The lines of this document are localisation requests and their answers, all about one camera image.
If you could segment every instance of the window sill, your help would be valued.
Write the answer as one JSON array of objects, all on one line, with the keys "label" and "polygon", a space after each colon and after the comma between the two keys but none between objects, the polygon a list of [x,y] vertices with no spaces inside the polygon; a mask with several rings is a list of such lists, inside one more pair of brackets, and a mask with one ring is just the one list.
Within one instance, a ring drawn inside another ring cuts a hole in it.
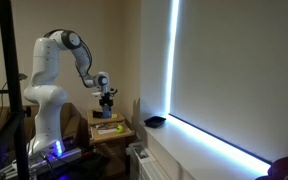
[{"label": "window sill", "polygon": [[195,179],[254,180],[266,175],[268,164],[245,154],[244,157],[239,156],[240,152],[235,152],[236,149],[229,149],[228,153],[237,156],[232,157],[224,151],[227,147],[221,142],[211,145],[208,142],[213,141],[212,137],[202,140],[204,133],[193,132],[198,130],[186,126],[168,116],[161,128],[152,129],[145,125],[144,128]]}]

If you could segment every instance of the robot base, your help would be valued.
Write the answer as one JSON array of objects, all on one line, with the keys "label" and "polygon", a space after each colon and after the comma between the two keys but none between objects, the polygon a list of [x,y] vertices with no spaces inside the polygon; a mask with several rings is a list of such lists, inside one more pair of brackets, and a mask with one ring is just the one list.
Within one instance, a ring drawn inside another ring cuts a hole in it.
[{"label": "robot base", "polygon": [[[72,162],[74,160],[77,160],[82,157],[82,152],[80,148],[75,148],[70,151],[64,152],[63,155],[59,159],[57,158],[51,158],[50,163],[52,164],[52,167],[55,169],[57,167],[60,167],[62,165],[65,165],[66,163]],[[17,170],[16,168],[16,163],[12,163],[5,168],[0,170],[0,179],[7,180],[7,179],[13,179],[17,178]],[[45,173],[49,171],[49,167],[47,165],[46,161],[42,161],[36,164],[33,164],[32,166],[29,167],[30,171],[30,179],[36,179],[36,176],[42,173]]]}]

